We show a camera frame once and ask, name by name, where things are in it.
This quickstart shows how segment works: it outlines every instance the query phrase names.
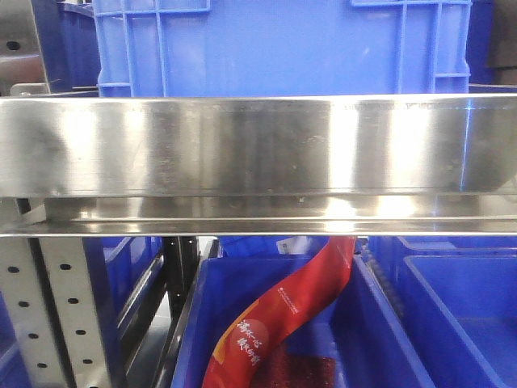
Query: small white label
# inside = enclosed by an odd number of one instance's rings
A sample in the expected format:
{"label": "small white label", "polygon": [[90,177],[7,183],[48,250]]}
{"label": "small white label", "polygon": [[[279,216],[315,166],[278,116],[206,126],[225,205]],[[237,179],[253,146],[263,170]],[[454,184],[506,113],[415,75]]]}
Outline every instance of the small white label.
{"label": "small white label", "polygon": [[307,236],[295,236],[277,241],[276,248],[281,255],[303,255],[309,251],[310,243]]}

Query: blue plastic crate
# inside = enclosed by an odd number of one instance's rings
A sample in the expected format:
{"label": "blue plastic crate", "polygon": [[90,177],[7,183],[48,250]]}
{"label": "blue plastic crate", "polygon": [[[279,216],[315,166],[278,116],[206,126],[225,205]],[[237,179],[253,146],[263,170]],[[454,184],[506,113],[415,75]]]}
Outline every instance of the blue plastic crate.
{"label": "blue plastic crate", "polygon": [[18,347],[13,345],[0,355],[0,388],[31,388]]}
{"label": "blue plastic crate", "polygon": [[473,0],[467,39],[471,83],[494,83],[494,70],[488,66],[493,15],[494,0]]}
{"label": "blue plastic crate", "polygon": [[135,238],[131,241],[131,279],[135,285],[162,247],[159,237]]}
{"label": "blue plastic crate", "polygon": [[517,386],[517,256],[410,256],[404,325],[438,387]]}
{"label": "blue plastic crate", "polygon": [[326,236],[220,236],[224,256],[316,255]]}
{"label": "blue plastic crate", "polygon": [[376,236],[368,238],[368,249],[366,255],[373,255],[392,286],[397,289],[402,260],[406,256],[515,255],[517,237]]}
{"label": "blue plastic crate", "polygon": [[470,0],[94,0],[100,92],[465,92],[470,7]]}
{"label": "blue plastic crate", "polygon": [[[255,298],[308,259],[207,259],[172,388],[200,388],[208,359],[230,323]],[[355,260],[338,300],[287,339],[288,352],[336,360],[336,388],[434,386],[372,275]]]}
{"label": "blue plastic crate", "polygon": [[103,238],[107,277],[111,285],[111,297],[116,313],[124,307],[132,292],[131,246],[133,238]]}
{"label": "blue plastic crate", "polygon": [[15,331],[0,293],[0,388],[30,388]]}
{"label": "blue plastic crate", "polygon": [[140,276],[162,246],[159,237],[103,238],[104,258],[115,310],[119,313]]}
{"label": "blue plastic crate", "polygon": [[57,4],[72,86],[96,86],[100,72],[99,47],[91,4]]}

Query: stainless steel shelf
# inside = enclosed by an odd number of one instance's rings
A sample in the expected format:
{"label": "stainless steel shelf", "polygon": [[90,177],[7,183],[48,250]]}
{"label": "stainless steel shelf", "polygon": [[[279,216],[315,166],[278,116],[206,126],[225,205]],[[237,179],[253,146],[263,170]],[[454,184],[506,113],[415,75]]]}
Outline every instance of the stainless steel shelf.
{"label": "stainless steel shelf", "polygon": [[517,96],[0,99],[1,236],[517,234]]}

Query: red plastic package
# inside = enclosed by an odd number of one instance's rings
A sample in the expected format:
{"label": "red plastic package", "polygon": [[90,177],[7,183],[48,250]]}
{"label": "red plastic package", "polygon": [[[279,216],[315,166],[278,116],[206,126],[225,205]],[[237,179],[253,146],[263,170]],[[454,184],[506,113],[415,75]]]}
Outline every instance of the red plastic package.
{"label": "red plastic package", "polygon": [[253,302],[219,339],[203,388],[248,388],[260,363],[347,285],[355,238],[331,237],[304,267]]}

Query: round hole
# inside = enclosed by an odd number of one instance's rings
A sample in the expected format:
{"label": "round hole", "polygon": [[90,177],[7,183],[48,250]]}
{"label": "round hole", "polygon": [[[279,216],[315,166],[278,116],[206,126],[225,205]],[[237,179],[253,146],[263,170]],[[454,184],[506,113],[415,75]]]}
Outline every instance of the round hole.
{"label": "round hole", "polygon": [[19,50],[22,46],[19,44],[19,42],[15,41],[15,40],[9,40],[7,43],[6,43],[6,46],[7,48],[10,50],[10,51],[16,51],[16,50]]}

